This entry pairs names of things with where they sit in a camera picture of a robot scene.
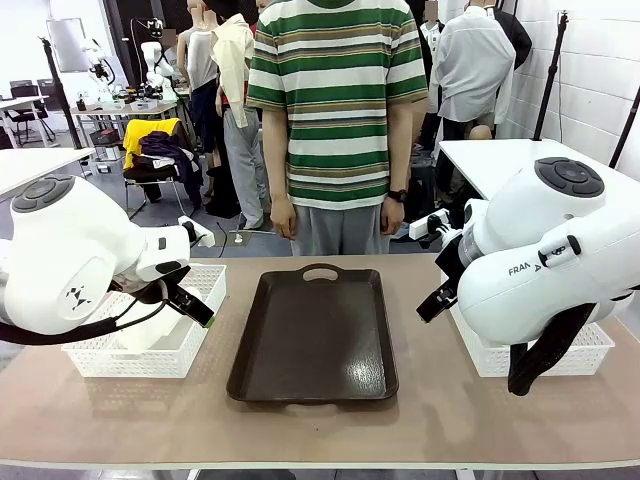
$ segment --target gray button pad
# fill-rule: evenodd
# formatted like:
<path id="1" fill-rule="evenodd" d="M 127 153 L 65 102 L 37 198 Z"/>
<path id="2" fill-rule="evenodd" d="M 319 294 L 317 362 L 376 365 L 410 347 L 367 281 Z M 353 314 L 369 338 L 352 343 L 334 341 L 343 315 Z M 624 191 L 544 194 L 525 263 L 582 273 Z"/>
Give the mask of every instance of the gray button pad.
<path id="1" fill-rule="evenodd" d="M 535 164 L 536 174 L 546 185 L 571 197 L 602 195 L 604 181 L 592 168 L 568 158 L 544 158 Z"/>
<path id="2" fill-rule="evenodd" d="M 32 183 L 13 199 L 11 208 L 18 213 L 30 213 L 53 205 L 71 191 L 75 178 L 69 175 L 47 175 Z"/>

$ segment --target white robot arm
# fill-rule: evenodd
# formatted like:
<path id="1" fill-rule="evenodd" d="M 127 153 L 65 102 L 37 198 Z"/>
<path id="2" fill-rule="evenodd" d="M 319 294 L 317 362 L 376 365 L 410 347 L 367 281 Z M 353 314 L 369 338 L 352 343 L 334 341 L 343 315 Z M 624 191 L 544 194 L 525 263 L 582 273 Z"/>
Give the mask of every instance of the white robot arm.
<path id="1" fill-rule="evenodd" d="M 162 45 L 159 42 L 145 42 L 140 45 L 147 63 L 147 81 L 155 89 L 162 89 L 162 100 L 165 102 L 176 102 L 177 94 L 171 86 L 171 77 L 175 73 L 169 64 Z"/>
<path id="2" fill-rule="evenodd" d="M 82 43 L 82 51 L 87 55 L 87 59 L 91 64 L 89 67 L 89 76 L 98 86 L 98 101 L 104 102 L 113 99 L 111 85 L 115 82 L 115 75 L 109 62 L 107 55 L 104 53 L 98 42 L 85 38 Z"/>
<path id="3" fill-rule="evenodd" d="M 0 317 L 7 322 L 0 340 L 56 344 L 119 330 L 117 319 L 83 325 L 108 290 L 137 292 L 137 301 L 162 300 L 203 325 L 210 321 L 212 312 L 178 286 L 189 271 L 191 242 L 207 235 L 199 225 L 141 228 L 90 183 L 60 175 L 27 188 L 12 201 L 11 215 L 14 238 L 0 264 Z"/>
<path id="4" fill-rule="evenodd" d="M 449 281 L 418 312 L 429 322 L 457 301 L 478 335 L 515 346 L 509 390 L 526 395 L 585 323 L 628 305 L 640 285 L 640 215 L 605 195 L 588 166 L 542 159 L 490 202 L 471 200 L 463 230 L 449 229 L 442 212 L 432 215 L 429 230 L 444 241 L 437 263 Z"/>

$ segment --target hand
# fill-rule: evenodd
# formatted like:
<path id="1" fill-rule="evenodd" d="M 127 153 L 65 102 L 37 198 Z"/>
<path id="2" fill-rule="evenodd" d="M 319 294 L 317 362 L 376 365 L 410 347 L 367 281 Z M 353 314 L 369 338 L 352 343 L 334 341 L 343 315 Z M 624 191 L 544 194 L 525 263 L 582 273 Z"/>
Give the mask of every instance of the hand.
<path id="1" fill-rule="evenodd" d="M 289 240 L 296 239 L 296 211 L 286 195 L 272 199 L 271 221 L 278 235 Z"/>
<path id="2" fill-rule="evenodd" d="M 383 235 L 395 235 L 404 221 L 404 205 L 387 197 L 382 204 L 380 227 Z"/>

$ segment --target white shirt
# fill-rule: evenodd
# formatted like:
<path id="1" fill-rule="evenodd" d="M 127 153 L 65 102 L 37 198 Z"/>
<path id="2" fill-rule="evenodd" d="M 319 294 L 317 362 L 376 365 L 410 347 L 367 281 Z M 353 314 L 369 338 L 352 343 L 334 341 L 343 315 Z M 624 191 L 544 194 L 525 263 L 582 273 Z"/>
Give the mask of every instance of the white shirt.
<path id="1" fill-rule="evenodd" d="M 504 30 L 484 8 L 471 6 L 450 20 L 434 60 L 435 80 L 442 86 L 440 116 L 470 122 L 495 112 L 495 123 L 502 123 L 511 101 L 515 59 Z"/>
<path id="2" fill-rule="evenodd" d="M 220 67 L 220 86 L 238 128 L 248 125 L 244 112 L 245 84 L 249 80 L 253 52 L 253 33 L 241 14 L 234 15 L 213 31 L 211 57 Z"/>
<path id="3" fill-rule="evenodd" d="M 211 32 L 195 31 L 191 34 L 187 50 L 187 72 L 191 88 L 196 90 L 215 80 L 218 66 L 211 59 Z"/>

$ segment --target beige shirt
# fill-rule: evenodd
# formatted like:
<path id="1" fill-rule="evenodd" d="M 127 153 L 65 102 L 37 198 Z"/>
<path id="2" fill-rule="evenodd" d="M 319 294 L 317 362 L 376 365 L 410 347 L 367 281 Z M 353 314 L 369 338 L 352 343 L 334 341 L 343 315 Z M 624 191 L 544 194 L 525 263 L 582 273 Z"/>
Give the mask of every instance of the beige shirt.
<path id="1" fill-rule="evenodd" d="M 244 113 L 245 83 L 249 80 L 253 49 L 253 33 L 239 13 L 213 31 L 211 58 L 220 69 L 220 86 L 238 128 L 248 125 Z"/>

